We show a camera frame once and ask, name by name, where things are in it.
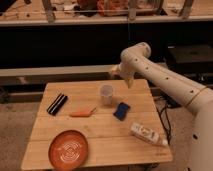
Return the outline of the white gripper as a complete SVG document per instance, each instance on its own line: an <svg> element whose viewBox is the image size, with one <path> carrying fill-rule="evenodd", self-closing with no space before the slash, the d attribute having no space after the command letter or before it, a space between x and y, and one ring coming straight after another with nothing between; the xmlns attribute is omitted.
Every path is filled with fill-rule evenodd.
<svg viewBox="0 0 213 171"><path fill-rule="evenodd" d="M111 76L118 75L124 80L126 80L125 82L129 89L133 86L134 73L135 73L134 69L130 65L125 64L123 62L117 65L114 65L109 71L109 74Z"/></svg>

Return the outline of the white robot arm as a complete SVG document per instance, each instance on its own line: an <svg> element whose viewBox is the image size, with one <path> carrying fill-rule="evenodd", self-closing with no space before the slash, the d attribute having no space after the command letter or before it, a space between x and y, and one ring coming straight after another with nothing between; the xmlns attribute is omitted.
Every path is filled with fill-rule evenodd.
<svg viewBox="0 0 213 171"><path fill-rule="evenodd" d="M146 42L135 44L121 52L121 62L109 73L123 78L128 88L138 73L194 114L197 138L191 140L187 170L213 171L213 89L153 63L150 56Z"/></svg>

